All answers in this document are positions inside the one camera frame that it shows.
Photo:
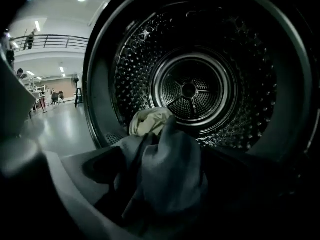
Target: stainless steel drum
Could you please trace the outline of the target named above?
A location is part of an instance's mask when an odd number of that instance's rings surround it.
[[[124,137],[136,112],[164,107],[202,146],[275,160],[303,152],[315,120],[316,69],[303,39],[310,32],[300,15],[277,5],[111,0],[84,64],[86,112],[98,145]]]

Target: white cloth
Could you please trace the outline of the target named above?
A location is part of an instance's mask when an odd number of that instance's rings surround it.
[[[137,112],[131,123],[129,134],[144,136],[148,133],[159,135],[168,118],[173,114],[164,107],[155,107]]]

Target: railing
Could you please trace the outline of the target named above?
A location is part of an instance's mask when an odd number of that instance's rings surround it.
[[[59,35],[59,34],[37,34],[32,39],[28,36],[21,36],[14,39],[17,44],[15,52],[22,52],[33,49],[44,48],[71,48],[85,50],[88,45],[88,38]]]

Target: ceiling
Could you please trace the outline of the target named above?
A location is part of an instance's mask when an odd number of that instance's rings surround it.
[[[9,26],[12,37],[29,35],[39,21],[38,34],[70,35],[88,38],[92,26],[88,26],[105,0],[30,0],[19,10]]]
[[[80,74],[83,64],[83,58],[41,58],[15,63],[14,68],[15,71],[23,69],[24,74],[31,71],[35,74],[35,78],[41,77],[44,80],[49,77],[62,77],[60,67],[63,67],[66,76]]]

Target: gray floor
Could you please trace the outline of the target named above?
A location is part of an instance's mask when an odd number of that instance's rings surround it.
[[[24,123],[21,135],[37,141],[43,150],[61,157],[77,155],[96,149],[88,128],[83,104],[73,102],[49,106],[47,112],[38,110]]]

